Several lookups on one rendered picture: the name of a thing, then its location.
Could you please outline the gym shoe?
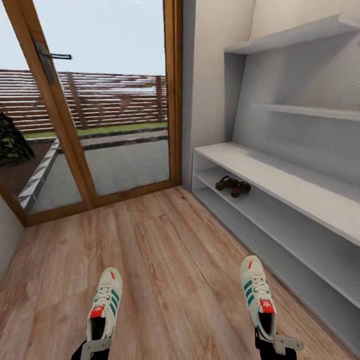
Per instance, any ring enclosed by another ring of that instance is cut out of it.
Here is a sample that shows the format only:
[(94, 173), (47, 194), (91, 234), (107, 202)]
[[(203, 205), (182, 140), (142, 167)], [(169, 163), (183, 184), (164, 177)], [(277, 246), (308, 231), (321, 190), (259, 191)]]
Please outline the gym shoe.
[(112, 338), (114, 340), (123, 281), (115, 267), (102, 274), (87, 318), (86, 342)]
[(240, 281), (244, 291), (248, 317), (260, 337), (274, 342), (277, 333), (277, 310), (265, 275), (262, 261), (247, 255), (240, 266)]

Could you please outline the sandal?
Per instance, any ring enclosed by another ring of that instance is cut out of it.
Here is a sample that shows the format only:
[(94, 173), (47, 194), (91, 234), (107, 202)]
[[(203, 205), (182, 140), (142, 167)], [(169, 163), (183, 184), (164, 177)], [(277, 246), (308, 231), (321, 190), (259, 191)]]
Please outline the sandal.
[(225, 177), (223, 177), (221, 179), (220, 182), (217, 182), (215, 184), (215, 188), (218, 190), (218, 191), (222, 191), (225, 187), (228, 187), (228, 188), (232, 188), (234, 189), (235, 188), (235, 185), (238, 183), (240, 185), (240, 182), (234, 178), (231, 178), (229, 177), (228, 179), (226, 179)]
[(233, 198), (237, 198), (241, 193), (248, 194), (250, 192), (251, 185), (248, 183), (240, 183), (240, 185), (237, 183), (234, 187), (234, 189), (231, 190), (230, 195)]

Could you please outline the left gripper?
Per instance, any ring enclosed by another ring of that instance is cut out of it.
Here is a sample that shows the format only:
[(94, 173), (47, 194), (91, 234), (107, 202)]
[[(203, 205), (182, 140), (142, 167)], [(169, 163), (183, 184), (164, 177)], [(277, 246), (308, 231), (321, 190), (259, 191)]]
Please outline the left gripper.
[[(85, 344), (86, 342), (87, 342), (87, 340), (85, 340), (83, 342), (83, 344)], [(78, 353), (82, 353), (83, 344), (73, 354), (73, 356), (71, 357), (71, 360), (80, 360), (81, 359), (81, 354), (78, 354)], [(94, 352), (94, 355), (91, 357), (90, 360), (108, 360), (108, 350)]]

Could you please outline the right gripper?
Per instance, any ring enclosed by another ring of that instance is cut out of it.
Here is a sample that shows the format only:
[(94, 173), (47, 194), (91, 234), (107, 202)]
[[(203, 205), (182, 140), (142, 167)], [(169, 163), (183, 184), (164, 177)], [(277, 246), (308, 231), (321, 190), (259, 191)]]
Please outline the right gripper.
[(285, 355), (276, 353), (273, 342), (263, 340), (255, 328), (255, 347), (260, 349), (261, 360), (297, 360), (295, 349), (285, 348)]

